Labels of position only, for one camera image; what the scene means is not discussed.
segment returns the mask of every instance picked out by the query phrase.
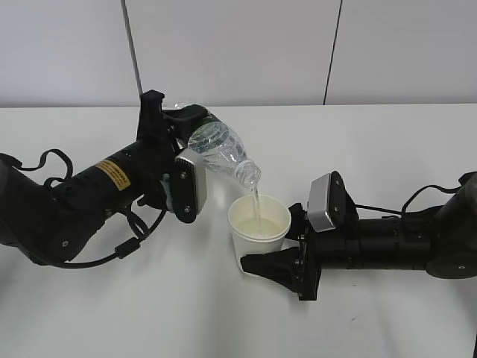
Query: water in cup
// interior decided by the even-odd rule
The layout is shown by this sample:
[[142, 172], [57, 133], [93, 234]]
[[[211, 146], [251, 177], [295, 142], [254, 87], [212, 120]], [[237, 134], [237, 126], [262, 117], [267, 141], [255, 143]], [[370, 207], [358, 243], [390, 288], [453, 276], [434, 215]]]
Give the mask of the water in cup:
[[266, 238], [280, 233], [277, 224], [264, 218], [260, 222], [256, 218], [245, 219], [237, 225], [237, 230], [257, 238]]
[[246, 233], [247, 235], [258, 238], [278, 235], [280, 233], [280, 228], [278, 225], [271, 220], [262, 218], [257, 185], [254, 185], [252, 188], [251, 198], [253, 200], [253, 217], [242, 221], [240, 224], [238, 224], [237, 229]]

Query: white wall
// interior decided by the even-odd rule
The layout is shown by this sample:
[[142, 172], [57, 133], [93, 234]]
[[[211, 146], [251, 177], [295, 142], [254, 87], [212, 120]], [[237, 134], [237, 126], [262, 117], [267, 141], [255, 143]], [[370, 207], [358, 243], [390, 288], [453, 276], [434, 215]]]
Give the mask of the white wall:
[[[144, 90], [321, 104], [341, 0], [127, 0]], [[477, 101], [474, 0], [343, 0], [327, 104]], [[3, 1], [0, 107], [138, 103], [121, 0]]]
[[138, 103], [119, 0], [15, 0], [0, 7], [0, 106]]
[[327, 104], [477, 101], [477, 1], [344, 0]]
[[207, 105], [322, 104], [339, 0], [130, 0], [143, 90]]

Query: black strap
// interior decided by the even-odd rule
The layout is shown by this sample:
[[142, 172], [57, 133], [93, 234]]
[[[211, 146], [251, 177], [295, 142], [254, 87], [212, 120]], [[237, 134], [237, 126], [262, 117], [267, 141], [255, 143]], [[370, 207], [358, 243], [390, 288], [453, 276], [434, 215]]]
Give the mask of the black strap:
[[18, 169], [21, 172], [34, 172], [35, 170], [41, 169], [43, 166], [46, 164], [46, 158], [48, 154], [53, 153], [56, 154], [66, 165], [66, 174], [64, 178], [48, 178], [45, 180], [45, 183], [43, 184], [44, 186], [51, 187], [51, 184], [54, 181], [59, 181], [62, 183], [65, 180], [68, 180], [69, 178], [72, 177], [73, 175], [73, 162], [69, 157], [63, 153], [60, 149], [50, 149], [48, 151], [45, 151], [42, 153], [40, 156], [40, 162], [38, 163], [38, 166], [34, 168], [25, 168], [23, 167], [23, 163], [20, 162], [18, 159], [15, 157], [12, 157], [11, 155], [0, 153], [0, 160], [2, 160], [4, 163], [8, 164], [9, 166], [12, 166], [15, 169]]

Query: robotic arm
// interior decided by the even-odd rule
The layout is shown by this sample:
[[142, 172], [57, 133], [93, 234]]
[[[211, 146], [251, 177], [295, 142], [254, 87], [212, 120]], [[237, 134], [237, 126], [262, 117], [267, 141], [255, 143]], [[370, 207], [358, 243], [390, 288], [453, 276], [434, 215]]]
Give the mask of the robotic arm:
[[[162, 111], [163, 98], [156, 91], [141, 95], [136, 141], [74, 176], [71, 160], [58, 149], [43, 153], [36, 168], [0, 154], [0, 243], [40, 265], [81, 269], [138, 249], [167, 210], [182, 222], [193, 222], [206, 200], [205, 165], [199, 154], [180, 149], [179, 143], [187, 142], [208, 112], [198, 105]], [[43, 167], [50, 153], [65, 162], [64, 178], [39, 185], [21, 173]], [[60, 183], [52, 186], [54, 181]], [[161, 210], [151, 227], [131, 211], [137, 199], [138, 205]], [[126, 216], [136, 236], [104, 259], [68, 263], [116, 213]]]
[[[461, 186], [425, 186], [400, 212], [357, 205], [338, 172], [315, 180], [308, 212], [290, 207], [287, 238], [297, 247], [241, 258], [244, 271], [273, 280], [298, 294], [317, 299], [321, 269], [425, 270], [447, 279], [477, 276], [477, 174], [467, 173]], [[454, 194], [443, 206], [408, 213], [408, 205], [424, 189]], [[360, 219], [356, 209], [393, 214]]]

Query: plastic water bottle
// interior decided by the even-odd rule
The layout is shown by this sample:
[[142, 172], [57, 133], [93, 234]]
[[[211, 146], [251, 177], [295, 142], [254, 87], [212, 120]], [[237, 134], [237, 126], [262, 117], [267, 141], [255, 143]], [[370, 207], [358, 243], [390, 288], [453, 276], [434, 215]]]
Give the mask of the plastic water bottle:
[[192, 134], [188, 147], [203, 156], [211, 171], [229, 175], [248, 189], [256, 188], [262, 172], [247, 157], [239, 136], [212, 114], [204, 123]]

